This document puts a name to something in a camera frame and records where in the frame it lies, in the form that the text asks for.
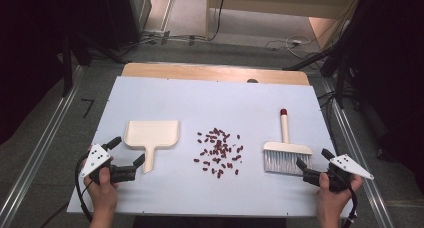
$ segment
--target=brush handle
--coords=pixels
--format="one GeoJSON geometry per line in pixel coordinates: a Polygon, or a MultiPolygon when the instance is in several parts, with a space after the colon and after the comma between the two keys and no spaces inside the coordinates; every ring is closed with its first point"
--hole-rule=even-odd
{"type": "Polygon", "coordinates": [[[283,143],[290,143],[289,140],[289,125],[287,120],[287,110],[281,109],[280,111],[281,118],[281,133],[283,135],[283,143]]]}

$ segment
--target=brush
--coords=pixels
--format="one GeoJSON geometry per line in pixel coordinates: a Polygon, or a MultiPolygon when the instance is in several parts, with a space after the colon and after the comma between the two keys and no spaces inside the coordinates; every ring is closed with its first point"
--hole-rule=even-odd
{"type": "Polygon", "coordinates": [[[264,168],[267,172],[302,175],[296,165],[297,157],[311,168],[311,148],[305,145],[290,144],[287,110],[281,109],[281,131],[283,142],[266,142],[264,149],[264,168]]]}

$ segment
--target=dustpan handle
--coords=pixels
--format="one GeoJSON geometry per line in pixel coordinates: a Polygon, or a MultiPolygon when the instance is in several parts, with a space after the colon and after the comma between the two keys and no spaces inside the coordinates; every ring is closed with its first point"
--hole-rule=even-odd
{"type": "Polygon", "coordinates": [[[146,147],[146,152],[144,153],[144,155],[146,156],[146,161],[143,164],[143,172],[147,173],[153,170],[155,151],[146,147]]]}
{"type": "Polygon", "coordinates": [[[283,143],[290,143],[289,140],[289,125],[287,120],[287,110],[281,109],[280,111],[281,118],[281,133],[283,135],[283,143]]]}

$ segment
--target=scattered beans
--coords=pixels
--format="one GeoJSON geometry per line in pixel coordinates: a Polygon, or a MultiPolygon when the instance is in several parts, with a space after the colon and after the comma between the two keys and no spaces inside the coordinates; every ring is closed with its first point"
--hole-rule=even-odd
{"type": "MultiPolygon", "coordinates": [[[[197,135],[199,136],[199,139],[197,140],[197,142],[199,143],[199,146],[201,146],[203,149],[203,151],[200,153],[200,156],[207,155],[205,157],[206,159],[202,158],[203,171],[210,170],[212,175],[217,174],[217,178],[220,179],[221,176],[224,175],[223,169],[233,169],[234,164],[236,166],[235,168],[239,168],[240,163],[242,162],[240,160],[241,155],[239,153],[242,152],[243,146],[240,144],[230,143],[234,141],[235,139],[240,140],[239,134],[236,136],[233,136],[235,138],[230,138],[231,134],[227,134],[223,130],[217,129],[215,127],[208,132],[199,131],[197,132],[197,135]],[[232,153],[233,150],[237,152],[237,155],[228,157],[227,155],[232,153]]],[[[193,160],[196,163],[200,162],[200,159],[198,158],[195,158],[193,160]]],[[[235,169],[235,175],[238,175],[238,173],[239,173],[239,169],[235,169]]]]}

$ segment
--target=wooden table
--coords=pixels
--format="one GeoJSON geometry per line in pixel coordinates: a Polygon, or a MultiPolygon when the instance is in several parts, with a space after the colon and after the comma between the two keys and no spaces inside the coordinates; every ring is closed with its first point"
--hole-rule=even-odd
{"type": "Polygon", "coordinates": [[[308,77],[301,71],[214,65],[130,63],[124,67],[122,76],[237,82],[256,80],[264,84],[309,85],[308,77]]]}
{"type": "MultiPolygon", "coordinates": [[[[264,172],[262,147],[266,141],[281,140],[282,107],[287,108],[291,117],[290,140],[309,146],[316,154],[312,156],[312,168],[325,170],[328,161],[320,152],[323,147],[334,152],[334,147],[315,92],[303,72],[127,64],[122,77],[115,81],[93,142],[123,136],[130,120],[178,120],[180,129],[175,146],[155,153],[153,171],[146,174],[138,171],[134,181],[121,184],[116,212],[218,217],[315,216],[316,187],[303,182],[301,177],[264,172]],[[259,84],[245,84],[250,79],[259,84]],[[202,163],[193,162],[194,158],[201,158],[199,152],[203,148],[210,148],[206,141],[199,144],[198,132],[207,134],[214,126],[233,134],[229,144],[244,146],[243,160],[233,164],[240,173],[227,169],[223,177],[217,178],[211,169],[206,172],[202,163]]],[[[122,142],[110,154],[115,158],[114,164],[123,166],[142,152],[122,142]]],[[[92,209],[90,198],[86,195],[84,199],[92,209]]],[[[345,208],[342,217],[347,216],[350,208],[350,205],[345,208]]],[[[75,191],[68,212],[81,212],[75,191]]]]}

